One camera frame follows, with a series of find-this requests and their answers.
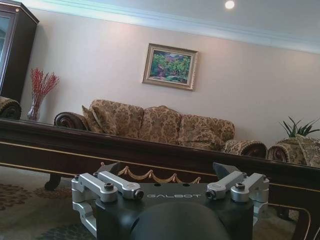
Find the picture frame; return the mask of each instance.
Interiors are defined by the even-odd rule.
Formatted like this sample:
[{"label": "picture frame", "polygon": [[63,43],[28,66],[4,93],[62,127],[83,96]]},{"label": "picture frame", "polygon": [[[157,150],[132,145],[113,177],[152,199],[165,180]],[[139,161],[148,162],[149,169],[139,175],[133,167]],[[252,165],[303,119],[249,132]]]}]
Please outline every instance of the picture frame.
[{"label": "picture frame", "polygon": [[198,52],[149,43],[143,84],[194,90]]}]

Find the crown molding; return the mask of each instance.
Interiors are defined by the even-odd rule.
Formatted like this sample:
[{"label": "crown molding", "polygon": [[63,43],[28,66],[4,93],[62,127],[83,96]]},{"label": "crown molding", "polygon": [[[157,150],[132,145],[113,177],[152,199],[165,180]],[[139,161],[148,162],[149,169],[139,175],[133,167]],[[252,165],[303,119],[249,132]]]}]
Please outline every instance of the crown molding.
[{"label": "crown molding", "polygon": [[320,39],[120,7],[88,0],[22,0],[28,8],[320,54]]}]

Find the ceiling light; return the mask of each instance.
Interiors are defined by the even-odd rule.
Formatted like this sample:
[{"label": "ceiling light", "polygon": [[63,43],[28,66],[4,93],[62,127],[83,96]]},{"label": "ceiling light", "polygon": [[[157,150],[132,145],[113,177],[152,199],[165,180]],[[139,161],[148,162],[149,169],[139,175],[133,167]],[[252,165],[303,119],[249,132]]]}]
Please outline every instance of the ceiling light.
[{"label": "ceiling light", "polygon": [[226,9],[233,9],[235,7],[235,1],[227,0],[224,5]]}]

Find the silver metal bracket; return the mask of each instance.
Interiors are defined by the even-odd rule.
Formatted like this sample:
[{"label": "silver metal bracket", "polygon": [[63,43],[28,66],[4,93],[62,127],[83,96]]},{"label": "silver metal bracket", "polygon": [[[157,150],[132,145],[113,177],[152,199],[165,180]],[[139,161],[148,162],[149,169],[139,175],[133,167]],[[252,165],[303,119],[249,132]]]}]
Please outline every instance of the silver metal bracket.
[{"label": "silver metal bracket", "polygon": [[218,200],[226,197],[226,192],[236,183],[242,182],[245,175],[241,171],[234,171],[217,182],[211,182],[206,187],[206,196]]},{"label": "silver metal bracket", "polygon": [[144,192],[138,183],[126,181],[108,171],[94,175],[83,173],[72,179],[72,208],[79,212],[82,224],[97,237],[97,221],[87,201],[100,198],[104,203],[111,203],[118,199],[118,191],[124,198],[136,200],[141,199]]},{"label": "silver metal bracket", "polygon": [[254,173],[247,177],[243,172],[233,171],[219,181],[209,183],[206,196],[212,200],[223,199],[228,190],[235,202],[253,201],[253,225],[268,209],[269,179],[263,174]]},{"label": "silver metal bracket", "polygon": [[125,199],[142,199],[144,196],[140,184],[136,182],[124,180],[108,171],[99,172],[97,177],[105,183],[112,183]]}]

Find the carpet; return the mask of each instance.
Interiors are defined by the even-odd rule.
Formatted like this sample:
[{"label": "carpet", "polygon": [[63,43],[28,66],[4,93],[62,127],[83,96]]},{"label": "carpet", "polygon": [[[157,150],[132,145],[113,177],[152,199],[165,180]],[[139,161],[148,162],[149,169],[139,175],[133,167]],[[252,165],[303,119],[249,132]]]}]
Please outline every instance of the carpet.
[{"label": "carpet", "polygon": [[[0,167],[0,240],[94,240],[72,209],[71,179],[46,191],[46,173]],[[254,227],[254,240],[290,240],[295,222],[273,208]]]}]

